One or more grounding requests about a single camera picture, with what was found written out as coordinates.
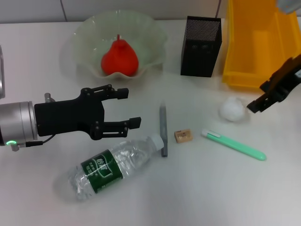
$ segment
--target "white cotton ball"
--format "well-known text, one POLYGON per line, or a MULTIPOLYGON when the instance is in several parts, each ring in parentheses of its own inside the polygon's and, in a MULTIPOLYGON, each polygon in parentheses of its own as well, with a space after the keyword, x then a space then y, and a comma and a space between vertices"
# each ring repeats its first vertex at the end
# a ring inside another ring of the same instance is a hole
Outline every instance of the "white cotton ball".
POLYGON ((239 121, 245 116, 246 109, 237 97, 229 97, 220 107, 220 116, 229 121, 239 121))

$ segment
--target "silver cylindrical motor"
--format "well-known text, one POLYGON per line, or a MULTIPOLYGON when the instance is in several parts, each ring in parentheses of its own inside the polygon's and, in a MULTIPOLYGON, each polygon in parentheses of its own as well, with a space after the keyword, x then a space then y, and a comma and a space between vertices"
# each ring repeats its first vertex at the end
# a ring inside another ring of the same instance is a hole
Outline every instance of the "silver cylindrical motor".
POLYGON ((32 102, 0 105, 0 145, 36 140, 37 126, 32 102))

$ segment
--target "white tabletop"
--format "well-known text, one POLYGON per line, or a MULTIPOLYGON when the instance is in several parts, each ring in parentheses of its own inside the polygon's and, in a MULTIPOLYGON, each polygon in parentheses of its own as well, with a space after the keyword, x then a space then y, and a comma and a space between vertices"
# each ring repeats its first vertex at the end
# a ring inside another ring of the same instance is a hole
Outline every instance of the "white tabletop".
POLYGON ((130 90, 126 100, 104 102, 105 120, 142 117, 127 139, 159 132, 158 110, 167 105, 169 157, 155 156, 135 178, 85 203, 61 195, 61 175, 124 138, 92 141, 83 132, 14 153, 0 152, 0 221, 4 226, 299 226, 301 225, 301 104, 296 88, 280 104, 250 114, 241 124, 218 117, 220 103, 260 94, 230 91, 218 70, 212 78, 180 76, 185 21, 160 21, 169 39, 163 72, 130 81, 83 76, 71 60, 69 38, 80 23, 0 24, 6 76, 3 103, 76 98, 80 89, 111 83, 130 90), (258 161, 200 136, 202 128, 263 151, 258 161), (174 132, 194 139, 177 144, 174 132))

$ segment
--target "green pen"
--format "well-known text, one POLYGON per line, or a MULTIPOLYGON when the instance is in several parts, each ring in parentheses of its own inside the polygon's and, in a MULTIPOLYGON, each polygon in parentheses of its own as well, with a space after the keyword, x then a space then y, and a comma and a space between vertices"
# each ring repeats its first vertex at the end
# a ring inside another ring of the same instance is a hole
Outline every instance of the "green pen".
POLYGON ((241 144, 235 140, 232 140, 228 137, 225 137, 225 136, 222 136, 218 133, 215 133, 215 132, 212 132, 212 131, 209 131, 207 129, 203 129, 202 130, 202 135, 206 138, 209 138, 211 140, 214 140, 222 145, 225 145, 225 146, 228 146, 230 148, 233 148, 234 150, 237 150, 241 153, 244 153, 244 154, 247 154, 255 159, 258 159, 260 161, 265 161, 267 159, 267 156, 252 148, 252 147, 249 147, 247 145, 244 145, 244 144, 241 144))

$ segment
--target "water bottle cap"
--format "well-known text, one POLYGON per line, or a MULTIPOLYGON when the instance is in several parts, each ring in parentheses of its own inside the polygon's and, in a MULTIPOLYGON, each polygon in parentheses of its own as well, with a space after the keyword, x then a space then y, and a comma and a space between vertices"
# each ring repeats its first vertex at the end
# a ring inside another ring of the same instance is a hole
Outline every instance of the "water bottle cap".
POLYGON ((159 134, 154 133, 153 135, 150 136, 150 139, 154 143, 157 151, 161 150, 164 147, 163 140, 159 134))

